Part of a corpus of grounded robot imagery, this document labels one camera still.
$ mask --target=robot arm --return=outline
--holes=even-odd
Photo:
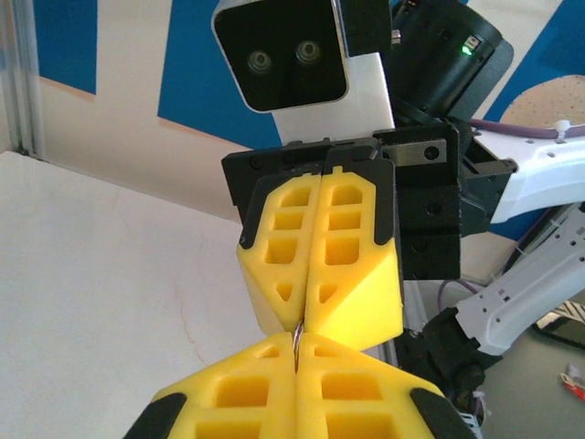
[[[540,317],[583,289],[585,203],[512,270],[461,301],[456,319],[481,352],[499,356]]]
[[[492,222],[585,199],[585,135],[533,139],[480,131],[475,141],[517,170],[505,186]]]

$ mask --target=rectangular hole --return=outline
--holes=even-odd
[[[264,261],[266,263],[291,263],[296,253],[296,242],[297,240],[294,238],[268,240],[268,250]]]
[[[355,186],[340,186],[333,190],[332,206],[359,204],[362,202],[362,191]]]
[[[394,423],[383,413],[328,413],[328,439],[399,439]]]
[[[273,230],[299,230],[303,226],[302,212],[277,212],[274,215]]]
[[[197,439],[259,439],[261,424],[255,422],[207,422],[197,424]]]
[[[321,378],[324,400],[381,400],[378,382],[364,373],[327,373]]]
[[[359,238],[328,239],[325,242],[327,265],[349,265],[359,258]]]
[[[281,207],[291,208],[295,206],[308,206],[311,189],[308,187],[299,187],[291,190],[282,199]]]
[[[219,382],[216,407],[265,407],[269,387],[265,377],[226,377]]]
[[[329,230],[359,229],[361,212],[331,212],[329,214]]]

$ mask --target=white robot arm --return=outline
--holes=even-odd
[[[465,335],[479,342],[480,351],[499,356],[540,317],[583,289],[585,203],[509,272],[461,301],[456,318]]]

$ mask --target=metal ring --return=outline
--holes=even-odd
[[[301,346],[301,335],[304,331],[304,320],[297,323],[292,333],[292,353],[294,354],[294,371],[299,369],[299,348]]]

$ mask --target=blue wall panel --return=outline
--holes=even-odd
[[[40,76],[95,94],[98,0],[33,0]]]

